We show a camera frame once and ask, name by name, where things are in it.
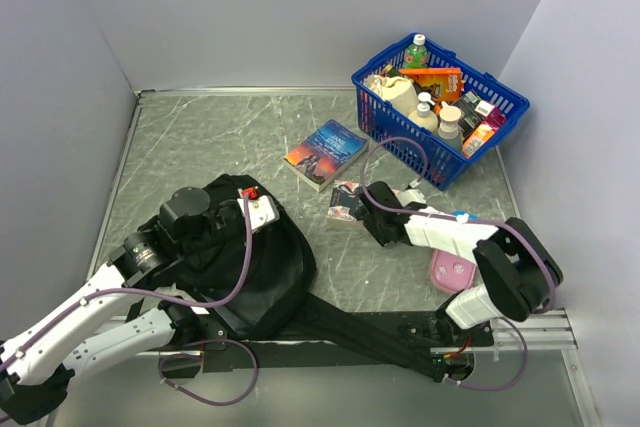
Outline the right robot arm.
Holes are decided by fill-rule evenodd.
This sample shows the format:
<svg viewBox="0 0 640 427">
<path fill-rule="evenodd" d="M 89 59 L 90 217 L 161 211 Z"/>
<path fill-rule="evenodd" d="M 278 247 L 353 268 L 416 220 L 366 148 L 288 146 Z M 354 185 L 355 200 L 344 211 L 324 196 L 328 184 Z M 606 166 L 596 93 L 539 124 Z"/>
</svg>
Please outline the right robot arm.
<svg viewBox="0 0 640 427">
<path fill-rule="evenodd" d="M 555 302 L 563 272 L 522 219 L 499 222 L 445 214 L 428 206 L 420 191 L 396 194 L 382 181 L 364 187 L 360 198 L 360 218 L 381 246 L 426 247 L 479 270 L 481 285 L 454 292 L 439 308 L 436 331 L 444 343 L 458 345 L 472 328 L 495 318 L 523 322 Z"/>
</svg>

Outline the Little Women paperback book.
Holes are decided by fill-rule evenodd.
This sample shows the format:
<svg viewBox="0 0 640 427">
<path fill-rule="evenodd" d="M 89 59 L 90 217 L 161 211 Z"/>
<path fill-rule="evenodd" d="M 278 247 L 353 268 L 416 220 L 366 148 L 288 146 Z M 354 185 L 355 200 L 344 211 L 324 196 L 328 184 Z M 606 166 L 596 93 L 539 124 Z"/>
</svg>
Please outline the Little Women paperback book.
<svg viewBox="0 0 640 427">
<path fill-rule="evenodd" d="M 362 224 L 361 185 L 354 181 L 336 180 L 333 185 L 327 219 L 350 225 Z"/>
</svg>

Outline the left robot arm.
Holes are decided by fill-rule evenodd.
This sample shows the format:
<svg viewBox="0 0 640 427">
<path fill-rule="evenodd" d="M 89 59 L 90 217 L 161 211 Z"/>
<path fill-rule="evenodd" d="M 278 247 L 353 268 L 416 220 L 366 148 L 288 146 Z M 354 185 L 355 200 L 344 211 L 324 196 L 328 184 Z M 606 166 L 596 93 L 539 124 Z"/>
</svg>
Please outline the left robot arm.
<svg viewBox="0 0 640 427">
<path fill-rule="evenodd" d="M 235 300 L 249 274 L 254 232 L 278 217 L 272 200 L 255 188 L 240 189 L 218 204 L 201 188 L 175 192 L 81 288 L 2 343 L 5 417 L 31 424 L 56 410 L 84 375 L 145 350 L 192 345 L 197 310 Z M 197 301 L 191 276 L 234 240 L 245 248 L 235 285 L 220 299 Z"/>
</svg>

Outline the Jane Eyre paperback book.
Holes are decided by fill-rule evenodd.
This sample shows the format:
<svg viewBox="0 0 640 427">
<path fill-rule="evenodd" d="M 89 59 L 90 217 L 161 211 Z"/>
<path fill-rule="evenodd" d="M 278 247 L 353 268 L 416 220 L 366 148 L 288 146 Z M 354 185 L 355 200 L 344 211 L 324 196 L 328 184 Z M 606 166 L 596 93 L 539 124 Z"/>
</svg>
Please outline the Jane Eyre paperback book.
<svg viewBox="0 0 640 427">
<path fill-rule="evenodd" d="M 285 164 L 316 192 L 367 151 L 369 142 L 330 119 L 284 156 Z"/>
</svg>

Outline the black backpack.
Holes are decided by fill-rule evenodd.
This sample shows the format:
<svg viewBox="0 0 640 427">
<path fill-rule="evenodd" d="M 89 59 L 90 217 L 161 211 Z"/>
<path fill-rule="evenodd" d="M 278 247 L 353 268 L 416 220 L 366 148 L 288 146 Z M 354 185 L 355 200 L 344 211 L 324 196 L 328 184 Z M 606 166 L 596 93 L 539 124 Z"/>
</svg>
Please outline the black backpack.
<svg viewBox="0 0 640 427">
<path fill-rule="evenodd" d="M 238 190 L 260 187 L 249 175 L 223 174 L 202 187 L 215 202 L 239 199 Z M 273 198 L 280 219 L 245 237 L 202 252 L 180 252 L 159 224 L 159 211 L 123 242 L 117 266 L 130 287 L 155 290 L 176 286 L 207 303 L 208 311 L 235 340 L 271 340 L 286 328 L 363 353 L 388 364 L 443 380 L 439 356 L 419 353 L 381 330 L 311 294 L 316 261 L 304 234 Z"/>
</svg>

